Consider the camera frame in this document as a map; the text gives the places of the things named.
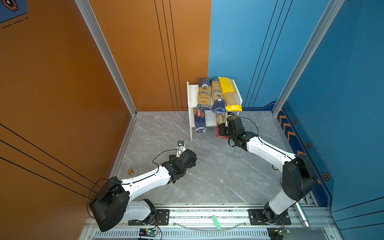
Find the blue Barilla spaghetti box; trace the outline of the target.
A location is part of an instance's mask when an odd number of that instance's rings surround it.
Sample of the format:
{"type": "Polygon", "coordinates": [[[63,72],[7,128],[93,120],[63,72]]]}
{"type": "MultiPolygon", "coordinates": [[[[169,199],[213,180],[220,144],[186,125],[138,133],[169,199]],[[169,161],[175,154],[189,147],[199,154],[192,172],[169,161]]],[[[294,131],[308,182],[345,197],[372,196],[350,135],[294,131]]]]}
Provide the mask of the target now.
{"type": "Polygon", "coordinates": [[[205,133],[207,131],[205,113],[197,108],[194,109],[195,128],[197,133],[205,133]]]}

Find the yellow Pastatime spaghetti bag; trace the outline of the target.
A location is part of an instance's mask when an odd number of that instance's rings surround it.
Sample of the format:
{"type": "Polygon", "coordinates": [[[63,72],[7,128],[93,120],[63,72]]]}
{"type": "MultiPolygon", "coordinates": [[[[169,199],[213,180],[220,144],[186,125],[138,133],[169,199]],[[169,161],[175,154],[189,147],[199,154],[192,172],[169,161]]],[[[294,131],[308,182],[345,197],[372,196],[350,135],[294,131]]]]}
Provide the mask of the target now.
{"type": "Polygon", "coordinates": [[[225,108],[227,112],[241,112],[242,106],[236,98],[236,88],[234,81],[227,77],[218,77],[221,90],[225,100],[225,108]]]}

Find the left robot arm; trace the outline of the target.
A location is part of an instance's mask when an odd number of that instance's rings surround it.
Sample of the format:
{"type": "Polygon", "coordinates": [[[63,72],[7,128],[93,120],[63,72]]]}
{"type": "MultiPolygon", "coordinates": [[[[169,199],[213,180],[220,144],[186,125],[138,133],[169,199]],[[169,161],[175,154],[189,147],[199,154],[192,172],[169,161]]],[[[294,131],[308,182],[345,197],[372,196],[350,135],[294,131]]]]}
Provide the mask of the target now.
{"type": "Polygon", "coordinates": [[[149,199],[135,199],[155,188],[175,183],[188,168],[196,165],[197,155],[187,149],[181,155],[171,155],[156,169],[135,178],[119,180],[112,177],[89,203],[89,208],[101,232],[107,232],[121,221],[138,221],[144,225],[158,222],[157,209],[149,199]]]}

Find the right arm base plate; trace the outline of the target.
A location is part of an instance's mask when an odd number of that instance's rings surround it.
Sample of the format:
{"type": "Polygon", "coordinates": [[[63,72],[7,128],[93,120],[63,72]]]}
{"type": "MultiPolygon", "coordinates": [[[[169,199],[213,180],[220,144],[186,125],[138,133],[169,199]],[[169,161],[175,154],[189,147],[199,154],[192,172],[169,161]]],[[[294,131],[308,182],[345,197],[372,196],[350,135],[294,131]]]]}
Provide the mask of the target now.
{"type": "Polygon", "coordinates": [[[276,215],[269,209],[249,209],[249,219],[251,225],[285,225],[292,224],[288,211],[284,211],[280,215],[276,215]]]}

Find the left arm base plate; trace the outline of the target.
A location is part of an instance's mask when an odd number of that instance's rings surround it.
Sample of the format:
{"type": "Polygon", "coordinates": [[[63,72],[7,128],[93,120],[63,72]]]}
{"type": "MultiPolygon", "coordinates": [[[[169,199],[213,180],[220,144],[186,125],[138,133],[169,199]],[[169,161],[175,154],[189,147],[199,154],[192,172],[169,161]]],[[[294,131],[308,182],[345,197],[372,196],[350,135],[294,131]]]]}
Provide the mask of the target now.
{"type": "Polygon", "coordinates": [[[167,226],[170,220],[169,209],[159,209],[156,213],[151,213],[143,221],[130,220],[128,221],[129,226],[167,226]]]}

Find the red-ended spaghetti bag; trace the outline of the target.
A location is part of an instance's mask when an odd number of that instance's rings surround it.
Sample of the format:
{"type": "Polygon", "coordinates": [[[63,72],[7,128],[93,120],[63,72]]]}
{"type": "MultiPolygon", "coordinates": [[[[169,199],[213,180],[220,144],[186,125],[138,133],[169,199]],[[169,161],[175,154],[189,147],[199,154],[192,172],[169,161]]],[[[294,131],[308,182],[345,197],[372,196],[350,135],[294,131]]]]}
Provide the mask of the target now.
{"type": "Polygon", "coordinates": [[[228,139],[226,115],[216,114],[217,120],[217,139],[228,139]]]}

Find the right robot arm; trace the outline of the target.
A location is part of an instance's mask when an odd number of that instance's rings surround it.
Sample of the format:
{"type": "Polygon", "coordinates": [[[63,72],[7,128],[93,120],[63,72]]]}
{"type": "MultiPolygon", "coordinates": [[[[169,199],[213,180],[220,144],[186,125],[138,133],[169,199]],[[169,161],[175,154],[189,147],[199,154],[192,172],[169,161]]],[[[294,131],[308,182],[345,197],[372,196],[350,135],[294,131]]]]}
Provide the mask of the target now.
{"type": "Polygon", "coordinates": [[[282,173],[282,185],[277,195],[264,206],[263,221],[269,225],[282,224],[290,207],[297,211],[305,227],[309,220],[300,205],[300,200],[319,185],[319,180],[311,159],[305,155],[296,155],[266,142],[259,133],[247,132],[242,117],[232,115],[225,124],[219,124],[219,134],[227,137],[231,147],[239,147],[261,157],[273,169],[282,173]]]}

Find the Ankara spaghetti bag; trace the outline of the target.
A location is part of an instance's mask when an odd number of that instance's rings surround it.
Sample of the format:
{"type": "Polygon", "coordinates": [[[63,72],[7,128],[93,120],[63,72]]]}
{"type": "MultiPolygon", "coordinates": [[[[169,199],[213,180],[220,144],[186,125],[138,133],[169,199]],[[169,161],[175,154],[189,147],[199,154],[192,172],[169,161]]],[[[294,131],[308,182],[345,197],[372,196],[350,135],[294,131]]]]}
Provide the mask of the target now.
{"type": "Polygon", "coordinates": [[[224,115],[226,113],[225,100],[219,79],[212,79],[212,101],[211,110],[215,114],[224,115]]]}
{"type": "Polygon", "coordinates": [[[198,91],[198,110],[210,110],[212,107],[212,79],[200,78],[198,91]]]}

